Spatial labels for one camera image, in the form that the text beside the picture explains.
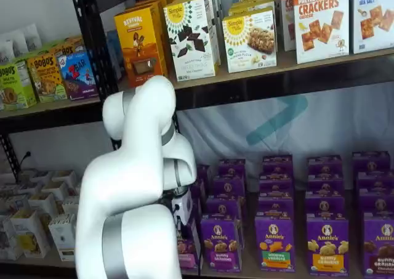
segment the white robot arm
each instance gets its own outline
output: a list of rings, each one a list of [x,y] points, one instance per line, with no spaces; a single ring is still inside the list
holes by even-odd
[[[162,76],[109,96],[103,122],[122,139],[82,179],[76,229],[79,279],[181,278],[175,221],[186,224],[196,179],[191,145],[175,132],[175,92]],[[174,216],[156,202],[163,190],[179,188]]]

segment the orange box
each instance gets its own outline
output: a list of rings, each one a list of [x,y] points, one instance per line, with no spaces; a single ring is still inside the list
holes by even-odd
[[[156,75],[168,76],[159,14],[151,4],[116,15],[115,25],[131,86]]]

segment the cracker box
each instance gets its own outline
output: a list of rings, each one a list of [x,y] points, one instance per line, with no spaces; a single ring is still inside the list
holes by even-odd
[[[394,0],[353,0],[353,52],[394,47]]]
[[[240,272],[242,258],[235,217],[205,214],[201,231],[209,268],[218,272]]]
[[[394,215],[364,213],[365,278],[392,278],[394,276]]]
[[[44,258],[50,246],[37,212],[21,209],[11,217],[11,222],[25,256]]]
[[[307,214],[308,268],[311,275],[349,275],[348,220],[342,213]]]
[[[50,234],[62,261],[74,261],[75,228],[74,214],[61,214],[49,223]]]
[[[229,73],[276,66],[273,24],[272,8],[223,19]]]
[[[349,0],[294,0],[297,63],[349,54]]]
[[[156,75],[168,76],[160,18],[152,5],[115,16],[115,24],[131,86],[142,85]]]
[[[176,0],[164,14],[177,80],[215,76],[218,63],[209,0]]]
[[[0,65],[0,94],[6,111],[37,103],[25,60]]]
[[[293,224],[286,212],[257,212],[254,219],[259,264],[264,271],[295,272]]]
[[[284,50],[295,50],[296,34],[294,33],[295,28],[293,0],[281,0],[281,12]]]
[[[181,231],[177,231],[178,258],[181,270],[194,273],[199,272],[203,266],[203,256],[199,242],[196,221],[190,218],[187,225]]]
[[[60,56],[58,64],[71,100],[99,95],[86,51]]]

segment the cracker image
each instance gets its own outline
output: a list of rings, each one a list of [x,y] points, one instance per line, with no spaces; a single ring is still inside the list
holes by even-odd
[[[332,14],[331,26],[339,30],[343,17],[344,13],[342,11],[335,10]]]
[[[369,11],[371,14],[371,20],[372,20],[372,25],[377,26],[380,25],[382,18],[383,18],[383,13],[382,13],[382,6],[379,5]]]
[[[380,22],[379,28],[385,31],[390,31],[394,21],[394,10],[387,9],[384,13],[383,19]]]
[[[367,18],[361,22],[361,35],[363,39],[367,39],[373,37],[374,34],[374,25],[372,24],[372,19]]]
[[[310,30],[312,39],[320,38],[321,28],[320,28],[320,22],[318,19],[316,19],[314,22],[311,22],[309,24],[309,30]]]
[[[304,51],[308,51],[310,49],[315,48],[312,34],[310,32],[302,34],[301,37],[302,37],[302,45],[304,47]]]

